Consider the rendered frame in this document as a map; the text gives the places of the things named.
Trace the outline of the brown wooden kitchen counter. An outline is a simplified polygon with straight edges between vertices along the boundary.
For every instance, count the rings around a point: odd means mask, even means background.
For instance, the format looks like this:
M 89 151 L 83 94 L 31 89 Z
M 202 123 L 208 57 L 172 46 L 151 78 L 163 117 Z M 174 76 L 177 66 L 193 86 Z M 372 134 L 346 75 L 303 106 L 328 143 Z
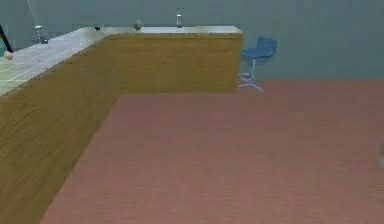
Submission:
M 29 59 L 25 82 L 0 91 L 0 224 L 38 224 L 124 94 L 236 90 L 235 26 L 131 27 L 73 33 Z

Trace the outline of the blue swivel stool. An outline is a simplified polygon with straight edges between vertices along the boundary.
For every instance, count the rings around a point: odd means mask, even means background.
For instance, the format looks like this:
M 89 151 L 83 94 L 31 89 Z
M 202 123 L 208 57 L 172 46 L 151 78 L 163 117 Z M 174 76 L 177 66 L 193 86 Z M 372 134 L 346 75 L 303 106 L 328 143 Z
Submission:
M 256 64 L 259 59 L 272 57 L 277 50 L 277 46 L 276 39 L 269 36 L 259 36 L 254 47 L 240 51 L 243 57 L 249 58 L 252 61 L 252 67 L 250 72 L 241 72 L 238 74 L 238 78 L 242 81 L 242 84 L 239 84 L 238 88 L 253 87 L 259 92 L 264 91 L 264 89 L 255 82 Z

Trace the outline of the silver sink tap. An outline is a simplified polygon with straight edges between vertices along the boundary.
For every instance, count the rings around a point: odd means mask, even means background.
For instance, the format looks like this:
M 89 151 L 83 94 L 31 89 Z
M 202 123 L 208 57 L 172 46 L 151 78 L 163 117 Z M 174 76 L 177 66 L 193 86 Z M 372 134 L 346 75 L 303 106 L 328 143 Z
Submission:
M 41 25 L 36 25 L 35 26 L 35 30 L 37 32 L 37 36 L 39 38 L 40 43 L 41 44 L 47 44 L 48 43 L 48 39 L 45 36 L 43 27 Z

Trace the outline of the black stick utensil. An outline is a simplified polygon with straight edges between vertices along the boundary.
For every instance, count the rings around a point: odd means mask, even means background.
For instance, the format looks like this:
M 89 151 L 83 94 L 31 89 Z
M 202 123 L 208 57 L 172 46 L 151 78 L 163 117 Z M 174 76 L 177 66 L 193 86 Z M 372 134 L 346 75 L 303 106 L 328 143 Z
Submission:
M 7 49 L 7 51 L 10 53 L 13 53 L 14 51 L 13 51 L 13 49 L 12 49 L 8 39 L 7 39 L 6 34 L 4 33 L 2 25 L 0 25 L 0 38 L 3 40 L 5 48 Z

